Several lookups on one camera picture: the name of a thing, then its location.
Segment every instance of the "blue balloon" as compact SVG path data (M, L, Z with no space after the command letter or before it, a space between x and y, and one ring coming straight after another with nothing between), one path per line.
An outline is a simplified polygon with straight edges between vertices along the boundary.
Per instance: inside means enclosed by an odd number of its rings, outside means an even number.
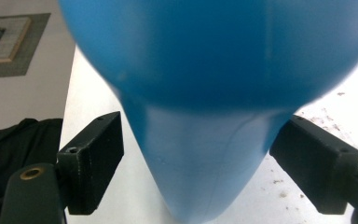
M220 215L281 126L358 63L358 0L60 0L170 212Z

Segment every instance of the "black cloth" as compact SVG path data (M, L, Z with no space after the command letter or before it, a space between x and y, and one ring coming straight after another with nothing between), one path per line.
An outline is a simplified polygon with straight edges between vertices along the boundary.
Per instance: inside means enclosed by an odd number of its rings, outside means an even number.
M56 163L61 129L62 119L24 119L0 130L0 200L10 176L20 168L39 162Z

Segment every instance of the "floor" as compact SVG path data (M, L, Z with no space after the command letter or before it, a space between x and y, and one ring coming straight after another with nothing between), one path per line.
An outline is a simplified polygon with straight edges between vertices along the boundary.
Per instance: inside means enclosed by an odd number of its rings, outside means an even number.
M75 42L57 1L0 0L0 16L51 13L24 77L0 77L0 129L22 119L62 118Z

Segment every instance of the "blurry blue object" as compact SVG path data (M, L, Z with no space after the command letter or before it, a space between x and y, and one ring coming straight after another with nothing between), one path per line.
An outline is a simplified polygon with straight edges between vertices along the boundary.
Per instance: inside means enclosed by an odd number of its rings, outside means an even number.
M358 62L358 0L60 0L170 212L219 216L303 104Z

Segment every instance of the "white table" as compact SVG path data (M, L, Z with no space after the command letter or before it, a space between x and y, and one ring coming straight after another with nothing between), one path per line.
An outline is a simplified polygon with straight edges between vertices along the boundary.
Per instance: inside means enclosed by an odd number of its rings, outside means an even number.
M62 128L61 147L96 117L122 107L108 84L76 49ZM297 111L330 133L358 148L358 67L339 87ZM125 155L91 216L67 216L75 223L176 223L122 113ZM212 223L351 223L344 216L319 214L310 201L269 155L228 210Z

